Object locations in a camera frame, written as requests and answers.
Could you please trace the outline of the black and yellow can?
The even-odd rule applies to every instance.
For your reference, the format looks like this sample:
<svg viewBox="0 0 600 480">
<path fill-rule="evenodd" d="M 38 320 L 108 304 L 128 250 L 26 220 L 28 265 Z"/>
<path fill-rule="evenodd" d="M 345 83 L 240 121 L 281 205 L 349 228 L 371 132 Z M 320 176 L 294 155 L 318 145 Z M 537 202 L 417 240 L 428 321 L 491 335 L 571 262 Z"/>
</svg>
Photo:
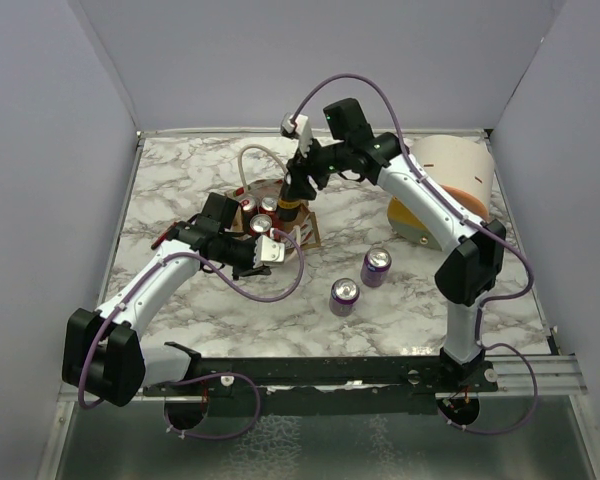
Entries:
<svg viewBox="0 0 600 480">
<path fill-rule="evenodd" d="M 278 207 L 276 210 L 276 215 L 282 222 L 293 222 L 298 215 L 300 206 L 300 200 L 290 200 L 280 196 L 278 198 Z"/>
</svg>

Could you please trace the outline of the watermelon canvas tote bag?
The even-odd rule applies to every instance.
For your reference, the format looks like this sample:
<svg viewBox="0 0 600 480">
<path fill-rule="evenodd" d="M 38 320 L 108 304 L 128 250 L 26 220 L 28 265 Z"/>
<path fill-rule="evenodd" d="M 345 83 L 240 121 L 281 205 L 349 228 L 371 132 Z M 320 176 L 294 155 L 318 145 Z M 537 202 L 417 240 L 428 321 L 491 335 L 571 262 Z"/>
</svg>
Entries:
<svg viewBox="0 0 600 480">
<path fill-rule="evenodd" d="M 282 170 L 277 178 L 260 178 L 249 182 L 244 170 L 244 155 L 249 150 L 263 152 L 271 158 Z M 270 217 L 273 227 L 290 234 L 303 251 L 317 249 L 322 246 L 317 216 L 309 208 L 306 200 L 295 203 L 285 203 L 292 206 L 293 217 L 287 217 L 287 211 L 279 205 L 281 189 L 287 174 L 287 167 L 271 149 L 259 144 L 247 144 L 237 153 L 237 170 L 240 185 L 225 193 L 228 198 L 240 204 L 239 213 L 234 219 L 234 225 L 246 234 L 253 233 L 250 222 L 256 214 Z"/>
</svg>

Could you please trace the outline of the red cola can front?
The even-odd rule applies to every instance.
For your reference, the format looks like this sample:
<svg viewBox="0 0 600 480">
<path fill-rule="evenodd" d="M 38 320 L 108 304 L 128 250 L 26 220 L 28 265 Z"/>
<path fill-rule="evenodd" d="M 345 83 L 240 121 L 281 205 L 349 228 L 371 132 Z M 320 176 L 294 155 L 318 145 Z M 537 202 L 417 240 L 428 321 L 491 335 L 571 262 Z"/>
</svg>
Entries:
<svg viewBox="0 0 600 480">
<path fill-rule="evenodd" d="M 249 232 L 252 236 L 268 235 L 273 227 L 273 220 L 266 214 L 257 214 L 249 222 Z"/>
</svg>

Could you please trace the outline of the red cola can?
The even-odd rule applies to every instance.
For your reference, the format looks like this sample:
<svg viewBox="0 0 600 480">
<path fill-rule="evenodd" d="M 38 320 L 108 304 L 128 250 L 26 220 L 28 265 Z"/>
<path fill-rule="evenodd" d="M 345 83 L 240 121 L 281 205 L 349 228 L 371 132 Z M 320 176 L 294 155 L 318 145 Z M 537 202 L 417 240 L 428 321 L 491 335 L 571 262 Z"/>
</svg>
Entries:
<svg viewBox="0 0 600 480">
<path fill-rule="evenodd" d="M 263 196 L 260 199 L 259 212 L 269 216 L 274 216 L 278 207 L 278 199 L 274 196 Z"/>
<path fill-rule="evenodd" d="M 266 214 L 257 214 L 249 222 L 249 232 L 252 236 L 268 235 L 273 227 L 273 220 Z"/>
</svg>

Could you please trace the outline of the silver blue slim can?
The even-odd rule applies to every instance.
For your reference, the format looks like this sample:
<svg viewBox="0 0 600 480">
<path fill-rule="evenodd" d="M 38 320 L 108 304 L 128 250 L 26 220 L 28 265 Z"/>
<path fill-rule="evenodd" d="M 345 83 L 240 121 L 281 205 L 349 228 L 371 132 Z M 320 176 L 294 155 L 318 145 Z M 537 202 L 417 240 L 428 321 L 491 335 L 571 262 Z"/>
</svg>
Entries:
<svg viewBox="0 0 600 480">
<path fill-rule="evenodd" d="M 258 199 L 253 196 L 245 196 L 240 200 L 240 207 L 244 215 L 256 215 L 259 212 Z"/>
</svg>

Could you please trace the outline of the purple can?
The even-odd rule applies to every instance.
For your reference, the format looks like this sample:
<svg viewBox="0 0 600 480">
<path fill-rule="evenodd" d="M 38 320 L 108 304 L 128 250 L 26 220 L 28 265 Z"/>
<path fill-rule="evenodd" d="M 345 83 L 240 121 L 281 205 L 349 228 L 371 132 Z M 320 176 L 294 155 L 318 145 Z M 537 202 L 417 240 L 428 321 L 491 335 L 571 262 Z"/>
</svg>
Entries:
<svg viewBox="0 0 600 480">
<path fill-rule="evenodd" d="M 360 277 L 368 287 L 380 287 L 386 280 L 392 265 L 390 253 L 381 247 L 370 248 L 364 258 Z"/>
<path fill-rule="evenodd" d="M 337 279 L 331 286 L 329 309 L 336 316 L 349 316 L 352 314 L 359 297 L 360 290 L 353 279 Z"/>
</svg>

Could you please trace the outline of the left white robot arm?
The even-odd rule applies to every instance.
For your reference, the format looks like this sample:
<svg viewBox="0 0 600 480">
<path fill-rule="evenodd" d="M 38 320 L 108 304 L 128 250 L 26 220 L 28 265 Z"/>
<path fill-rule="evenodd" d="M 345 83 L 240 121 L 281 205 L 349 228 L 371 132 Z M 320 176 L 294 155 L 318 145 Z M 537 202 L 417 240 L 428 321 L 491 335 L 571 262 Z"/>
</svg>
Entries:
<svg viewBox="0 0 600 480">
<path fill-rule="evenodd" d="M 154 258 L 109 301 L 93 311 L 77 309 L 65 336 L 62 379 L 116 406 L 144 387 L 168 383 L 186 395 L 200 385 L 194 352 L 163 345 L 142 348 L 140 340 L 159 310 L 205 261 L 233 269 L 233 278 L 265 274 L 283 262 L 285 248 L 269 235 L 242 238 L 230 232 L 237 201 L 208 196 L 189 221 L 169 227 Z"/>
</svg>

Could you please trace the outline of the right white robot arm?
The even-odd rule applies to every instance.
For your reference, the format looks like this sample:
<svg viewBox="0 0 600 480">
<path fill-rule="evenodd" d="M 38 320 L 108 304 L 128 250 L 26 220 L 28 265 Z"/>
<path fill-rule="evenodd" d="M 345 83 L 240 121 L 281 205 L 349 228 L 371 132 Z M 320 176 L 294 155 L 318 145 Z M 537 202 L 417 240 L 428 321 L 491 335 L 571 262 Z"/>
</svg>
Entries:
<svg viewBox="0 0 600 480">
<path fill-rule="evenodd" d="M 435 273 L 435 284 L 448 302 L 447 333 L 439 367 L 441 383 L 461 391 L 476 376 L 472 363 L 484 356 L 478 344 L 478 303 L 491 290 L 502 269 L 506 229 L 485 223 L 437 185 L 419 166 L 402 139 L 393 133 L 375 135 L 359 102 L 335 102 L 324 110 L 334 139 L 323 146 L 304 115 L 288 115 L 281 133 L 296 140 L 287 163 L 278 210 L 289 220 L 297 203 L 312 201 L 331 176 L 356 174 L 389 193 L 429 230 L 446 258 Z"/>
</svg>

